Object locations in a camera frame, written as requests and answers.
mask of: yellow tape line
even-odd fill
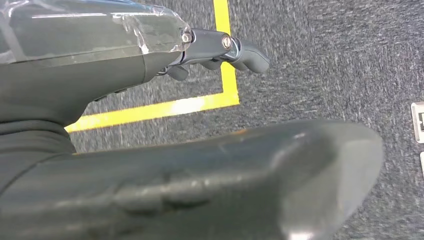
[[[213,6],[217,31],[231,34],[227,0],[214,0]],[[65,129],[72,133],[239,105],[236,70],[224,62],[221,66],[221,76],[222,93],[82,116]]]

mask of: clear plastic wrap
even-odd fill
[[[129,0],[0,0],[0,64],[138,46],[182,52],[191,29],[175,12]]]

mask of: gray carpet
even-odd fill
[[[194,27],[214,28],[212,0],[151,0]],[[72,134],[81,152],[176,143],[294,119],[367,125],[385,164],[335,240],[424,239],[424,178],[410,105],[424,100],[424,1],[230,0],[235,36],[262,46],[272,69],[237,73],[241,105]],[[219,72],[161,77],[89,106],[98,113],[222,90]]]

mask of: yellow floor marking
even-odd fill
[[[217,31],[231,34],[228,0],[213,0],[213,6]],[[236,70],[224,62],[221,76],[222,93],[82,116],[65,129],[72,133],[239,105]]]

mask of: plastic wrap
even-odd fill
[[[0,9],[0,64],[134,47],[182,52],[191,40],[172,10],[129,0],[0,0]]]

